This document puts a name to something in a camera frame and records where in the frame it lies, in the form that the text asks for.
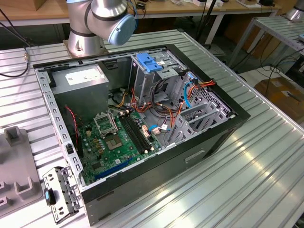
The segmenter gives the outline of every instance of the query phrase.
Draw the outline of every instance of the blue drive bracket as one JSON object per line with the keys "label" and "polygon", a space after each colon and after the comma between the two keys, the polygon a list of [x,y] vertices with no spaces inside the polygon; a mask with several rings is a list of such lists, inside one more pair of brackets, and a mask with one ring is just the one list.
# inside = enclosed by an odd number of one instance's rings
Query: blue drive bracket
{"label": "blue drive bracket", "polygon": [[146,68],[148,73],[162,70],[162,66],[158,65],[154,58],[147,53],[137,54],[137,60]]}

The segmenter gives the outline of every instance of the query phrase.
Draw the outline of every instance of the motherboard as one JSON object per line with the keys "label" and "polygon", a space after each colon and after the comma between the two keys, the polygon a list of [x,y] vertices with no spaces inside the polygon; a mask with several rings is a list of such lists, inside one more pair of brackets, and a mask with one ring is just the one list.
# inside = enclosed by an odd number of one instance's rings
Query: motherboard
{"label": "motherboard", "polygon": [[137,112],[99,114],[80,127],[83,156],[83,178],[86,184],[95,182],[128,165],[143,160],[161,150],[154,135]]}

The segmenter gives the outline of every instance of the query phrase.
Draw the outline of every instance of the dimm slot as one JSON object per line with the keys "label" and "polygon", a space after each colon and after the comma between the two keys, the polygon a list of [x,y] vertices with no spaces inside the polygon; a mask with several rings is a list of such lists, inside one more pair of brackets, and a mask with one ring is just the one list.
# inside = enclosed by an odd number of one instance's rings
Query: dimm slot
{"label": "dimm slot", "polygon": [[138,129],[137,125],[135,124],[135,122],[133,121],[133,119],[130,116],[126,117],[126,120],[128,121],[129,125],[131,126],[132,129],[134,130],[134,133],[137,135],[138,140],[140,141],[142,147],[149,151],[151,146],[147,143],[146,139],[144,138],[143,134],[141,133],[141,131]]}
{"label": "dimm slot", "polygon": [[133,132],[133,130],[130,127],[130,125],[128,124],[127,120],[125,119],[125,116],[120,116],[119,120],[120,120],[121,124],[123,125],[123,127],[125,128],[125,130],[128,133],[128,135],[130,136],[130,138],[131,138],[132,142],[134,143],[134,145],[135,145],[136,149],[138,150],[138,152],[140,154],[143,154],[144,153],[144,148],[142,147],[141,143],[137,139],[135,133]]}

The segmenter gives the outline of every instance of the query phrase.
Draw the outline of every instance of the aluminum work table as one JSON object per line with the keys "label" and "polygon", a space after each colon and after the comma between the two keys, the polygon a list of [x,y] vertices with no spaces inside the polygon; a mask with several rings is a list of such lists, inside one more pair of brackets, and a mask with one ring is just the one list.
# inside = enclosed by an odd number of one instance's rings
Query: aluminum work table
{"label": "aluminum work table", "polygon": [[255,48],[258,41],[265,33],[269,33],[271,36],[277,38],[285,44],[285,47],[280,51],[280,53],[278,53],[278,59],[276,60],[276,63],[278,63],[279,60],[284,57],[288,47],[291,47],[295,51],[298,51],[300,54],[304,55],[304,42],[299,39],[299,35],[304,33],[304,20],[295,23],[282,16],[253,18],[245,30],[242,38],[233,50],[228,66],[232,66],[233,62],[238,56],[239,51],[243,47],[245,41],[255,26],[261,30],[247,50],[248,53],[252,51],[253,48]]}
{"label": "aluminum work table", "polygon": [[[304,211],[304,131],[186,33],[138,34],[110,51],[175,44],[233,97],[251,118],[214,155],[108,216],[94,228],[292,227]],[[31,63],[68,59],[63,44],[29,48]],[[0,51],[0,72],[24,67],[23,49]],[[39,177],[65,160],[33,69],[0,76],[0,131],[28,131]],[[56,226],[44,199],[0,219],[0,226],[88,227],[84,208]]]}

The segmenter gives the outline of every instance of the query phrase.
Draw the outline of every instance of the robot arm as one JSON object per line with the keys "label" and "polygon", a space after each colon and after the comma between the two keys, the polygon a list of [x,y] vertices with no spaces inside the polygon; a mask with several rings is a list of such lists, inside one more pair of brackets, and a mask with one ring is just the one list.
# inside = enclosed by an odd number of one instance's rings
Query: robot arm
{"label": "robot arm", "polygon": [[104,52],[103,39],[122,45],[133,34],[135,19],[126,0],[67,0],[71,33],[69,51],[77,56]]}
{"label": "robot arm", "polygon": [[302,21],[304,14],[304,0],[298,0],[294,7],[286,13],[285,17],[294,22]]}

